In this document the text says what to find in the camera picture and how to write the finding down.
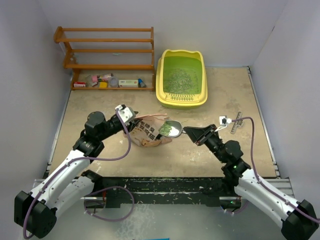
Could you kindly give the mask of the silver metal scoop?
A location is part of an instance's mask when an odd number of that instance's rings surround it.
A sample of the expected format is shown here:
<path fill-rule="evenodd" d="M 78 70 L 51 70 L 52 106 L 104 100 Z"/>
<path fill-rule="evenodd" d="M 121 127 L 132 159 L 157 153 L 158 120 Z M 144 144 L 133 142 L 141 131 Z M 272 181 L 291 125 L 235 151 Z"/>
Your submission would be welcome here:
<path fill-rule="evenodd" d="M 167 137 L 167 138 L 178 138 L 182 134 L 185 134 L 184 131 L 183 131 L 183 125 L 179 121 L 171 120 L 171 119 L 168 119 L 168 120 L 165 120 L 165 121 L 167 121 L 172 126 L 172 131 L 170 133 L 170 136 L 164 136 L 164 137 Z"/>

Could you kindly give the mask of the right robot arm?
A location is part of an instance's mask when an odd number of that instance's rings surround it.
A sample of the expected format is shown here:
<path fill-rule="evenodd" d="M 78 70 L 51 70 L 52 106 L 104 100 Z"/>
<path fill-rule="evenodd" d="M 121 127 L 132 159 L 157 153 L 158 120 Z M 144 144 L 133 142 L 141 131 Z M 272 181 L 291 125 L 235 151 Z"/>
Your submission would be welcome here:
<path fill-rule="evenodd" d="M 296 200 L 259 176 L 253 166 L 242 159 L 239 142 L 223 142 L 214 124 L 186 126 L 183 133 L 197 146 L 205 145 L 224 164 L 221 168 L 224 173 L 223 192 L 248 200 L 280 227 L 287 240 L 308 240 L 320 227 L 310 202 Z"/>

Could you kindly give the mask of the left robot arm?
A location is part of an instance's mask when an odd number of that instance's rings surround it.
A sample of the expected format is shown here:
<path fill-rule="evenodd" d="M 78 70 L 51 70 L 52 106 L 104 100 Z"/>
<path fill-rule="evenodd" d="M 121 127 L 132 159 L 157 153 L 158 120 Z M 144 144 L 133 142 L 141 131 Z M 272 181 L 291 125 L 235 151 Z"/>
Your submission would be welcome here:
<path fill-rule="evenodd" d="M 100 111 L 88 115 L 84 130 L 65 160 L 30 192 L 21 191 L 14 199 L 14 222 L 23 228 L 23 237 L 41 239 L 55 226 L 58 218 L 87 195 L 98 196 L 103 191 L 99 175 L 89 173 L 78 177 L 93 161 L 99 160 L 103 140 L 136 125 L 136 112 L 120 104 L 115 115 L 106 120 Z"/>

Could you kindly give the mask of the metal bag clip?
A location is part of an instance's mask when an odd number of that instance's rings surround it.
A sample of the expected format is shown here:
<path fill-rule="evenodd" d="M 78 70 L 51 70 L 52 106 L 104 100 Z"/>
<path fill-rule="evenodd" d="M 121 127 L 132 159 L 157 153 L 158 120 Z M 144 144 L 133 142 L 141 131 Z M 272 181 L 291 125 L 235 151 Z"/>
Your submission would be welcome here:
<path fill-rule="evenodd" d="M 240 119 L 241 117 L 242 117 L 242 112 L 239 111 L 239 112 L 237 113 L 237 115 L 236 115 L 236 119 Z M 231 133 L 231 134 L 235 134 L 236 131 L 237 131 L 237 129 L 241 128 L 241 127 L 243 126 L 243 124 L 244 124 L 244 123 L 243 123 L 243 120 L 237 120 L 237 121 L 233 122 L 233 126 L 232 126 L 232 128 L 231 128 L 230 133 Z"/>

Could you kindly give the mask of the pink cat litter bag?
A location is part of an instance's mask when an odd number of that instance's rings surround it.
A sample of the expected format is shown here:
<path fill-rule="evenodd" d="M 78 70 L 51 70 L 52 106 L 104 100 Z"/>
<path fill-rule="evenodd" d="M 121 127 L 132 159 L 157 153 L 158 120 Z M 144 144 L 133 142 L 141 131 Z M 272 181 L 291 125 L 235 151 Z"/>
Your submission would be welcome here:
<path fill-rule="evenodd" d="M 165 120 L 171 120 L 165 113 L 156 113 L 138 116 L 140 122 L 129 133 L 132 143 L 139 147 L 157 147 L 172 142 L 172 138 L 164 137 L 159 134 L 159 128 Z"/>

